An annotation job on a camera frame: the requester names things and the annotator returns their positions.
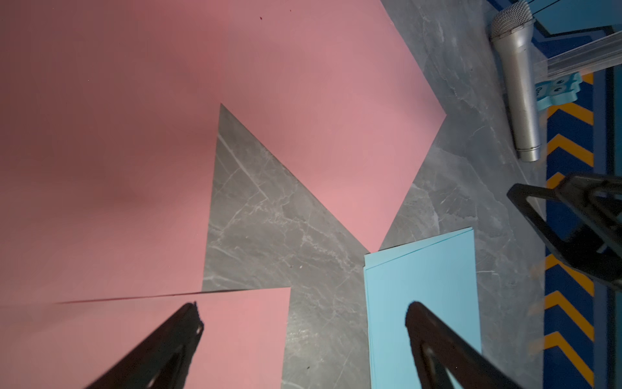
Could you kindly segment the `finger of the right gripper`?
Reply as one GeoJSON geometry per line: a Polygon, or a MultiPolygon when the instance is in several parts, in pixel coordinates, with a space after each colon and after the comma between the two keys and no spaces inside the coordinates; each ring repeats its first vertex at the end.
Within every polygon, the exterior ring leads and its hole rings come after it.
{"type": "Polygon", "coordinates": [[[507,197],[562,264],[615,291],[621,290],[621,178],[573,173],[553,189],[515,184],[507,197]],[[557,205],[545,220],[530,204],[557,205]]]}

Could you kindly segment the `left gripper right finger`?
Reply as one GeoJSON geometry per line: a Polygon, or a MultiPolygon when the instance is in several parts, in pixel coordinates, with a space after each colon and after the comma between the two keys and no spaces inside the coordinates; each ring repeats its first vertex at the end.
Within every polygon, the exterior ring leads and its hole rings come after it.
{"type": "Polygon", "coordinates": [[[406,328],[421,387],[518,388],[424,304],[408,307],[406,328]]]}

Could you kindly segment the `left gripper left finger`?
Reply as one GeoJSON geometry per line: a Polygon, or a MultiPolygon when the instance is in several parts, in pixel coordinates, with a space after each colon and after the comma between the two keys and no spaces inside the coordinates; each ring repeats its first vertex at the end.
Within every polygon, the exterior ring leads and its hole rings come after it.
{"type": "Polygon", "coordinates": [[[183,388],[204,324],[186,303],[90,388],[183,388]]]}

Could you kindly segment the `light blue paper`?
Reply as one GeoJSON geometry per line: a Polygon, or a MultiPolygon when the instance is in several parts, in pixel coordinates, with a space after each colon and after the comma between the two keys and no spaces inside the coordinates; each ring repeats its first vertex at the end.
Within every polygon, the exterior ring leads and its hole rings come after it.
{"type": "Polygon", "coordinates": [[[421,386],[406,328],[414,301],[482,349],[473,229],[367,254],[364,287],[373,388],[421,386]]]}

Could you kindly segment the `pink paper small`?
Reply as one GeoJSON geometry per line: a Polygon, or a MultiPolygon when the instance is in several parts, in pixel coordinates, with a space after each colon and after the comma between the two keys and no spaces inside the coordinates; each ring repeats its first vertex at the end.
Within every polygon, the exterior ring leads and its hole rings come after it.
{"type": "Polygon", "coordinates": [[[379,1],[231,1],[224,106],[368,250],[445,111],[379,1]]]}

